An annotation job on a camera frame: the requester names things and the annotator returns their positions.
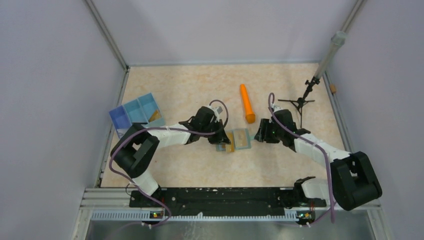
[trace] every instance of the white cable clip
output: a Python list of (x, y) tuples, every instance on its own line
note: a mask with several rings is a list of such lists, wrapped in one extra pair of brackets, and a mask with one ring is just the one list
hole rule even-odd
[[(311, 145), (311, 151), (312, 151), (312, 159), (315, 159), (315, 151), (314, 148), (316, 147), (316, 145), (323, 143), (323, 140), (319, 139), (318, 141), (314, 142)], [(325, 154), (327, 155), (327, 157), (329, 157), (329, 153), (327, 151), (325, 151)]]
[(213, 111), (213, 113), (215, 114), (215, 117), (216, 117), (215, 122), (219, 122), (220, 121), (220, 113), (222, 112), (222, 107), (220, 107), (220, 106), (212, 107), (211, 105), (207, 105), (206, 107), (211, 109)]
[[(276, 107), (276, 105), (275, 105), (275, 103), (272, 103), (271, 104), (271, 108), (272, 109), (274, 109), (274, 113), (275, 113), (275, 107)], [(272, 123), (273, 122), (273, 117), (271, 116), (270, 118), (269, 118), (269, 121), (268, 121), (269, 123)]]

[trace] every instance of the small orange object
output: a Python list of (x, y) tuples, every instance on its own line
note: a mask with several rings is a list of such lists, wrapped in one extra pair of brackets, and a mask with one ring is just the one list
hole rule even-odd
[(330, 92), (331, 94), (335, 94), (337, 92), (336, 85), (330, 83)]
[(231, 141), (231, 144), (226, 144), (225, 145), (225, 151), (227, 152), (227, 153), (233, 153), (236, 149), (234, 148), (234, 135), (233, 135), (233, 132), (231, 132), (231, 131), (227, 131), (227, 132), (225, 132), (226, 133), (226, 135), (227, 135), (227, 137), (228, 137), (228, 139), (230, 139), (230, 141)]
[(256, 120), (256, 115), (252, 110), (251, 102), (249, 101), (248, 91), (244, 84), (240, 85), (241, 99), (243, 99), (244, 113), (246, 114), (246, 121), (252, 124)]

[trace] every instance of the light purple wall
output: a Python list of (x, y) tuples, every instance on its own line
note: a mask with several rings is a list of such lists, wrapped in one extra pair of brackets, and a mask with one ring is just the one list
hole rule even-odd
[(368, 154), (396, 239), (423, 239), (424, 1), (369, 0), (331, 66), (354, 149)]
[(82, 0), (3, 0), (0, 38), (0, 239), (69, 239), (123, 70)]
[(94, 0), (130, 65), (318, 61), (355, 0)]

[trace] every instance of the beige marble floor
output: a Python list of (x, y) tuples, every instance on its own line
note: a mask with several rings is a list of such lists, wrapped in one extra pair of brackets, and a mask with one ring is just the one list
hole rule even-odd
[[(248, 128), (254, 135), (260, 118), (269, 118), (268, 94), (277, 99), (297, 99), (306, 89), (318, 64), (245, 64), (132, 67), (123, 103), (152, 92), (171, 125), (187, 120), (213, 99), (225, 102), (229, 109), (226, 129)], [(240, 84), (249, 93), (256, 122), (248, 124), (240, 96)], [(304, 108), (303, 127), (334, 147), (343, 149), (324, 83), (316, 85)], [(293, 113), (290, 103), (278, 103)], [(113, 146), (118, 138), (113, 137)], [(233, 153), (217, 152), (206, 138), (189, 145), (175, 145), (157, 151), (149, 166), (162, 187), (278, 187), (292, 186), (307, 176), (325, 178), (325, 169), (306, 156), (282, 144), (252, 142), (251, 149)], [(106, 168), (102, 187), (125, 187), (127, 181)]]

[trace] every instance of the blue plastic container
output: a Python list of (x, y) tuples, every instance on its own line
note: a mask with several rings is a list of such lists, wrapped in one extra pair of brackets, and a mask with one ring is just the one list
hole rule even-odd
[[(159, 111), (161, 118), (149, 121), (156, 110)], [(152, 93), (140, 96), (124, 105), (118, 106), (109, 111), (109, 115), (119, 138), (127, 132), (133, 123), (144, 123), (142, 125), (145, 128), (162, 127), (165, 125), (163, 114)]]

